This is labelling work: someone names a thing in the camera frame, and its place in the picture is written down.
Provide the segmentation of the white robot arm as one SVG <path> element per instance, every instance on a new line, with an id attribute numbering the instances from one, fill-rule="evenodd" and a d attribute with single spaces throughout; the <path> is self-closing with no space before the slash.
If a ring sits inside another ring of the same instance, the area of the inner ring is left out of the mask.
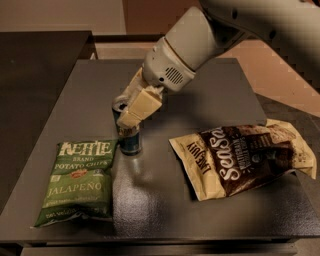
<path id="1" fill-rule="evenodd" d="M 199 0 L 146 54 L 118 97 L 117 124 L 132 128 L 179 91 L 196 71 L 250 36 L 273 49 L 314 89 L 320 89 L 320 7 L 307 0 Z"/>

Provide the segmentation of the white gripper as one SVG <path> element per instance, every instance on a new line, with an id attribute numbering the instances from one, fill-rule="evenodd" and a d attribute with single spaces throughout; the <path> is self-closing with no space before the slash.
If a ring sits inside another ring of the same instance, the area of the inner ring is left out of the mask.
<path id="1" fill-rule="evenodd" d="M 146 54 L 142 69 L 136 72 L 122 93 L 114 98 L 115 106 L 124 105 L 117 125 L 131 129 L 162 106 L 162 94 L 145 89 L 146 82 L 178 92 L 194 77 L 195 72 L 183 63 L 162 37 Z"/>

